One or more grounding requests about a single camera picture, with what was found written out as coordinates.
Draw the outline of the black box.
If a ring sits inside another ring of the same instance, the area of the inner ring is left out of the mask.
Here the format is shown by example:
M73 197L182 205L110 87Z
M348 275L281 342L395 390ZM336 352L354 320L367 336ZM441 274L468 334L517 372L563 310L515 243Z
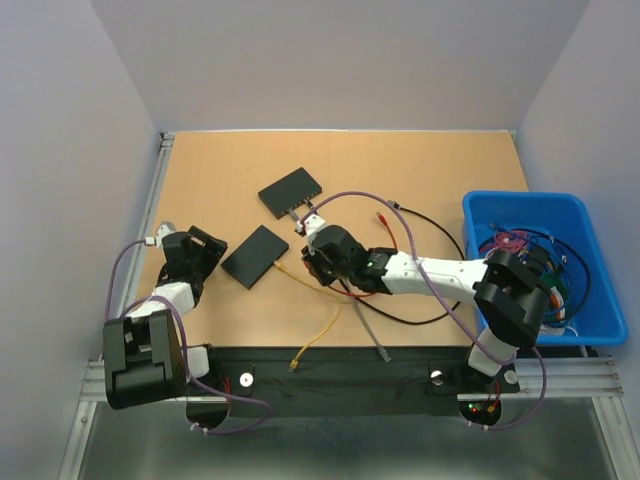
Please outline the black box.
M222 269L247 290L289 250L289 244L259 226L222 263Z

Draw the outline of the black network switch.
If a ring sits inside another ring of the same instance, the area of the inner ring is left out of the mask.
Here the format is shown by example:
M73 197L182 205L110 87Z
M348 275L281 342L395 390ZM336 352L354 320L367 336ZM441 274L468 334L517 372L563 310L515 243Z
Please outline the black network switch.
M260 190L258 198L276 219L281 219L321 193L321 185L300 167Z

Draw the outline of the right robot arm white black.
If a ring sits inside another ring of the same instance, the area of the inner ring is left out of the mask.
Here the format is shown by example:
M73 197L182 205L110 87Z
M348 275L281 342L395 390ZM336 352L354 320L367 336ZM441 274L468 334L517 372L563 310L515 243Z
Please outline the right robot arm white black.
M463 384L482 390L520 349L533 347L550 304L542 273L509 252L486 260L443 260L393 248L364 248L344 228L323 226L301 251L308 272L321 285L341 280L372 294L432 296L469 304L487 326L460 366Z

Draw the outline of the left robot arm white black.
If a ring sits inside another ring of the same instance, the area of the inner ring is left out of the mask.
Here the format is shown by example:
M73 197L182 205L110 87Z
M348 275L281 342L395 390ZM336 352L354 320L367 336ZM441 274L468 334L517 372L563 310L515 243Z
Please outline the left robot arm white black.
M107 402L121 410L173 399L186 392L188 382L199 393L215 392L223 371L206 359L189 369L182 317L199 304L228 244L196 226L177 231L164 222L155 235L127 245L116 259L136 246L160 249L165 262L151 294L103 325Z

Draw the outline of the blue plastic bin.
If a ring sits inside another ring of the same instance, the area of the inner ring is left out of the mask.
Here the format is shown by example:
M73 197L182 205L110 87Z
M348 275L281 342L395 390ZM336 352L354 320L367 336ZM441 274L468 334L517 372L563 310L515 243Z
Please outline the blue plastic bin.
M463 240L469 259L484 257L500 231L529 237L562 256L562 284L568 288L569 331L542 332L540 346L612 347L628 337L625 316L605 266L585 205L565 193L472 191L462 200Z

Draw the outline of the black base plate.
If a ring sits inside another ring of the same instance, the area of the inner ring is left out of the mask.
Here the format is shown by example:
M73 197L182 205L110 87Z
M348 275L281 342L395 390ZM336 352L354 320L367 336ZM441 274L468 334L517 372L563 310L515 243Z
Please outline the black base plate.
M459 396L483 403L519 390L467 364L465 347L313 347L289 369L294 347L211 347L202 382L234 395L233 418L384 415L457 416Z

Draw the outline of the aluminium frame rail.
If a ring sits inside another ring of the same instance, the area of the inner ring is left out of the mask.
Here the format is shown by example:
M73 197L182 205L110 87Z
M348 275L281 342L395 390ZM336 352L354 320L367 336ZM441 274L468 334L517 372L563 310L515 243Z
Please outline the aluminium frame rail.
M162 132L160 134L158 156L151 186L147 195L146 205L143 210L140 228L138 230L140 236L148 235L153 229L153 220L155 218L155 212L157 210L157 204L175 136L175 132ZM143 251L143 247L136 247L130 253L130 261L124 277L123 290L115 304L117 313L128 304L137 292L145 256L146 253ZM99 355L96 360L90 359L86 364L80 387L79 401L58 479L80 478L83 458L88 446L95 413L98 405L104 401L102 398L104 381L100 377L101 367L102 355Z

